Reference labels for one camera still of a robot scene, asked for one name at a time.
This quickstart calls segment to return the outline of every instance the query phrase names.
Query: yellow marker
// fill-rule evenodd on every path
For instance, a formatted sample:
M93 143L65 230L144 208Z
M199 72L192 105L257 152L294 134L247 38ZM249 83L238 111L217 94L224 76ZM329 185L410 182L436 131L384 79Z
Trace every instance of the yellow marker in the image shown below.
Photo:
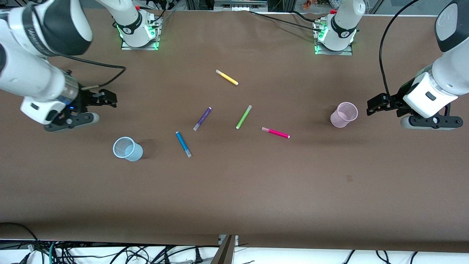
M238 85L238 82L235 81L235 80L233 80L230 76L224 74L223 72L221 72L221 71L219 71L219 70L216 70L216 72L217 72L218 74L220 74L223 78L225 78L225 79L227 79L228 81L230 81L232 84Z

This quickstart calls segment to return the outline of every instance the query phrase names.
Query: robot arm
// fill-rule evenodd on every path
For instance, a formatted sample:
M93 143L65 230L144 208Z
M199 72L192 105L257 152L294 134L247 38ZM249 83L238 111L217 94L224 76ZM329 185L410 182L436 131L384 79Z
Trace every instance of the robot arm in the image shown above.
M435 35L443 55L417 73L389 98L382 93L368 101L367 115L397 109L401 125L414 129L454 129L462 119L450 116L450 103L469 93L469 1L453 0L439 14ZM445 108L445 114L438 112Z
M336 14L329 14L322 20L326 20L325 32L319 35L318 40L324 46L333 51L347 48L356 34L356 27L363 14L366 5L363 0L344 1Z
M131 0L97 0L113 15L121 37L132 47L155 38L149 25L154 18L137 11ZM87 106L116 106L114 93L82 91L67 72L52 66L48 57L81 55L92 42L92 32L79 0L49 0L43 4L0 10L0 88L23 96L21 111L44 124L46 130L82 124L71 116L84 115ZM98 120L93 113L88 123Z

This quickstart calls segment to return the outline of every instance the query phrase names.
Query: table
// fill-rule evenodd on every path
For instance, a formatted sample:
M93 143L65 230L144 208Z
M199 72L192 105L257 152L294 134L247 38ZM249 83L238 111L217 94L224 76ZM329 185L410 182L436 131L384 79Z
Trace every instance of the table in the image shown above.
M235 233L261 247L467 251L469 125L414 131L395 112L365 114L384 90L378 45L390 17L365 16L354 55L327 56L314 54L311 32L248 12L176 12L159 51L121 51L107 11L86 14L95 38L83 58L128 67L107 87L118 107L90 107L98 124L47 133L2 91L0 220L55 240L200 245ZM393 92L441 55L434 20L402 17L390 30L383 60ZM52 63L84 85L117 71ZM360 114L338 129L328 118L343 101ZM452 114L468 119L468 102L458 99ZM140 142L144 159L116 158L121 136Z

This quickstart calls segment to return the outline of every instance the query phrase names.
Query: blue marker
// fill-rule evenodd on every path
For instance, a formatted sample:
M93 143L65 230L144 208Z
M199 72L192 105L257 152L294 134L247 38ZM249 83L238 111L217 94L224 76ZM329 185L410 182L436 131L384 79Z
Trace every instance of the blue marker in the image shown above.
M202 115L202 117L199 119L199 121L197 122L196 126L194 126L194 131L197 131L197 129L200 127L200 125L202 124L202 122L205 120L205 118L207 118L208 114L210 114L210 111L212 110L211 107L207 108L207 110L205 110L205 113Z
M179 143L181 144L182 149L184 149L184 151L186 152L187 157L189 158L192 157L192 154L190 153L189 148L186 145L186 142L184 142L184 139L182 138L181 133L176 132L176 137L179 140Z

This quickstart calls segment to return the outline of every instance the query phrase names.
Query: purple marker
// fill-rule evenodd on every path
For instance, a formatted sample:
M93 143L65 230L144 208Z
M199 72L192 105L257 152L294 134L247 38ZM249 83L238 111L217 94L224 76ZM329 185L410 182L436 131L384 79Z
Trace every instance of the purple marker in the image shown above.
M202 124L202 122L207 118L208 114L210 114L210 111L212 110L211 107L207 108L207 110L205 110L205 113L202 115L202 117L199 119L199 121L197 122L196 126L194 126L194 131L197 131L197 129L200 127L200 125Z

